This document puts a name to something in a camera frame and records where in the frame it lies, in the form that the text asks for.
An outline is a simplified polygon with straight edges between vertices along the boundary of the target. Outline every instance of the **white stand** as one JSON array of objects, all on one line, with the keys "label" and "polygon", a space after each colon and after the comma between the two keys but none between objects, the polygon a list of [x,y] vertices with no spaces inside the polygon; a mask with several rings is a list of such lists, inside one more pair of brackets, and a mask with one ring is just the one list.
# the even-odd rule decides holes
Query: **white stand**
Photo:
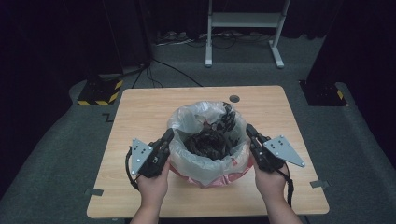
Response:
[{"label": "white stand", "polygon": [[209,10],[207,16],[207,40],[205,66],[211,67],[212,61],[212,29],[213,27],[273,27],[276,28],[274,40],[269,41],[270,49],[273,52],[276,66],[283,68],[282,58],[280,57],[277,43],[282,32],[283,24],[286,19],[290,0],[285,1],[281,13],[227,13],[212,12],[212,0],[209,0]]}]

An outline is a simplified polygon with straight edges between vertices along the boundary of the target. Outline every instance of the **wrist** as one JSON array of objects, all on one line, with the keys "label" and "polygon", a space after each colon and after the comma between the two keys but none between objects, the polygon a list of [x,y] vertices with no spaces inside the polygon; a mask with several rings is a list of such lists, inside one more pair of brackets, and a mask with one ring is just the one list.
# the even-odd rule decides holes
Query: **wrist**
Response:
[{"label": "wrist", "polygon": [[286,201],[283,195],[274,194],[262,195],[262,200],[265,204],[284,203]]}]

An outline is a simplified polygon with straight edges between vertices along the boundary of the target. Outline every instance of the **wooden table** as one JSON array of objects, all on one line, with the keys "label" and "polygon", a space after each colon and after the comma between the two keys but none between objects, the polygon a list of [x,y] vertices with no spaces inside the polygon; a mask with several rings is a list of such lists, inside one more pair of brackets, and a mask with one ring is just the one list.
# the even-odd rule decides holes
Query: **wooden table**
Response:
[{"label": "wooden table", "polygon": [[[138,209],[140,194],[130,185],[124,164],[133,137],[146,143],[155,141],[163,135],[166,122],[180,106],[199,101],[230,103],[231,95],[239,96],[240,101],[232,104],[246,122],[253,124],[263,135],[277,137],[284,134],[305,162],[305,168],[289,165],[295,187],[294,211],[301,215],[327,213],[329,205],[323,190],[310,186],[310,182],[318,177],[285,92],[279,86],[250,86],[124,91],[94,186],[104,192],[102,196],[91,196],[88,216],[132,217]],[[267,215],[255,186],[253,168],[231,185],[221,188],[200,189],[172,172],[168,181],[169,190],[161,217]]]}]

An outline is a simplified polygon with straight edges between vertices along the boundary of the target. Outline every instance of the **metal stand leg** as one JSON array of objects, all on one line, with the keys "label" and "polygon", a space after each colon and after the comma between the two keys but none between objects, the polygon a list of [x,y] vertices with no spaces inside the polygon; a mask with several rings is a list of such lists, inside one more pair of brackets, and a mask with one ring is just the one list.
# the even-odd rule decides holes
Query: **metal stand leg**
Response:
[{"label": "metal stand leg", "polygon": [[275,39],[269,41],[270,48],[271,48],[271,51],[273,52],[274,59],[276,62],[276,66],[278,68],[285,67],[285,64],[283,64],[282,58],[280,57],[279,50],[277,50],[277,43],[280,38],[280,33],[282,32],[283,24],[285,23],[286,15],[288,13],[289,4],[290,4],[290,0],[286,0],[285,5],[283,6],[282,13],[280,14],[280,17],[279,17],[279,22],[277,24]]},{"label": "metal stand leg", "polygon": [[209,10],[207,13],[207,39],[205,66],[212,66],[212,0],[209,0]]}]

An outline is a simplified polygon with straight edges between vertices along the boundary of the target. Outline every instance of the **human hand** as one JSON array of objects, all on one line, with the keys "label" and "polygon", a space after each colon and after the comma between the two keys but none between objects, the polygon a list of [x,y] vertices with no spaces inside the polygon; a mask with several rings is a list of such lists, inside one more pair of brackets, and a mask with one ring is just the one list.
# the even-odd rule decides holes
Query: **human hand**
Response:
[{"label": "human hand", "polygon": [[[285,178],[278,172],[267,173],[260,170],[256,160],[252,156],[251,159],[253,160],[254,171],[256,173],[256,187],[262,195],[262,199],[266,203],[272,200],[285,200]],[[280,171],[286,175],[289,174],[286,165],[283,165]]]},{"label": "human hand", "polygon": [[169,168],[170,158],[166,161],[161,175],[152,178],[141,175],[137,178],[137,185],[142,198],[141,207],[161,208],[163,198],[168,191]]}]

